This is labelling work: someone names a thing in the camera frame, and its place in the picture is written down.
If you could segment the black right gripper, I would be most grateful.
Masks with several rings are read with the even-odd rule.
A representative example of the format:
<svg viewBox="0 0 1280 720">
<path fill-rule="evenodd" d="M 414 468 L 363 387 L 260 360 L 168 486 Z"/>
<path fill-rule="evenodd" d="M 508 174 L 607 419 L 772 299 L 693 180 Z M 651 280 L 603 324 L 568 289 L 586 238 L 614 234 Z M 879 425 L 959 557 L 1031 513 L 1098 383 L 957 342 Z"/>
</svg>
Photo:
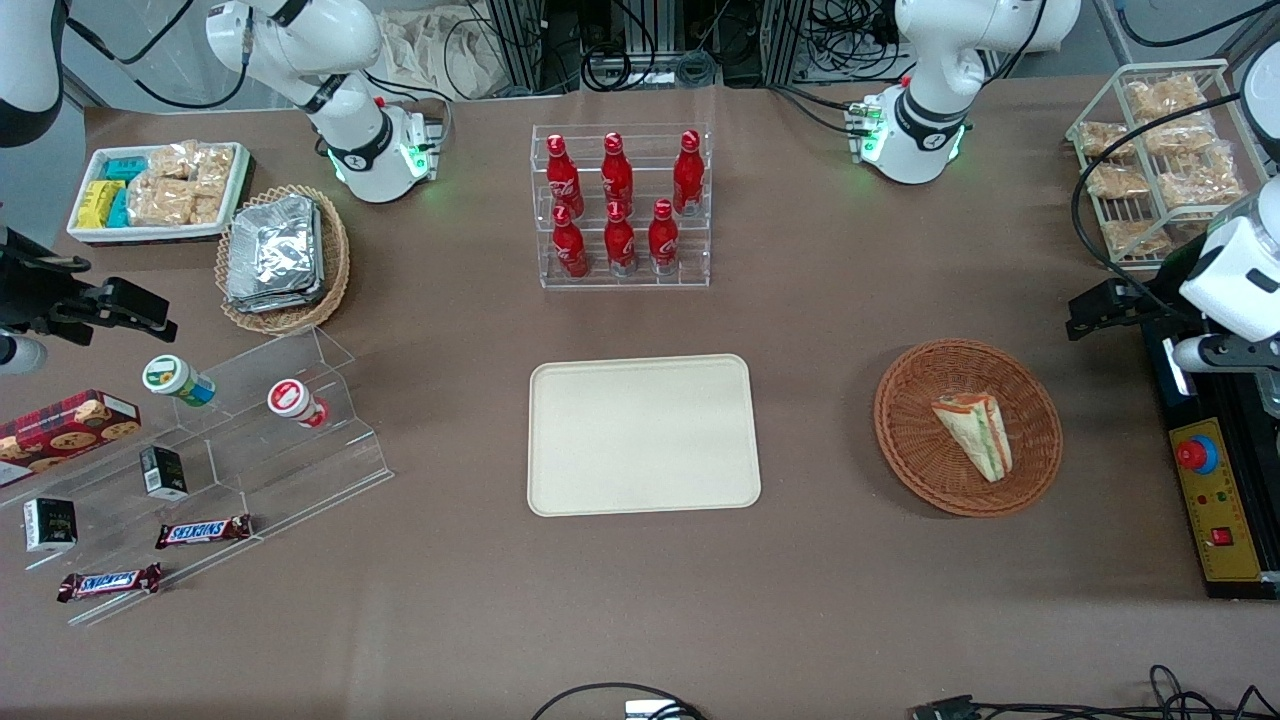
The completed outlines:
<svg viewBox="0 0 1280 720">
<path fill-rule="evenodd" d="M 35 332 L 61 340 L 91 340 L 93 329 L 74 318 L 63 319 L 58 306 L 77 305 L 91 286 L 76 278 L 92 264 L 79 256 L 64 258 L 22 233 L 3 229 L 1 328 L 24 334 Z M 170 304 L 124 278 L 106 278 L 101 286 L 100 311 L 95 323 L 148 334 L 164 343 L 177 340 L 178 324 L 168 320 Z"/>
</svg>

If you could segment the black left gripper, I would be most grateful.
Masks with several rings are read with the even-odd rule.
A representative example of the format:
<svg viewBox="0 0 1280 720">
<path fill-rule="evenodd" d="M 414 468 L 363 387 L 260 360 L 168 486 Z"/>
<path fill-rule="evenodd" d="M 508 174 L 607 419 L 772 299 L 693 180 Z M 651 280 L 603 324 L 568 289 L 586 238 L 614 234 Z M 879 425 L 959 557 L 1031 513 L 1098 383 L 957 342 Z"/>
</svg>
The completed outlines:
<svg viewBox="0 0 1280 720">
<path fill-rule="evenodd" d="M 1134 323 L 1157 322 L 1193 327 L 1202 322 L 1199 309 L 1180 293 L 1181 282 L 1103 281 L 1068 302 L 1065 332 L 1075 342 L 1097 331 Z"/>
</svg>

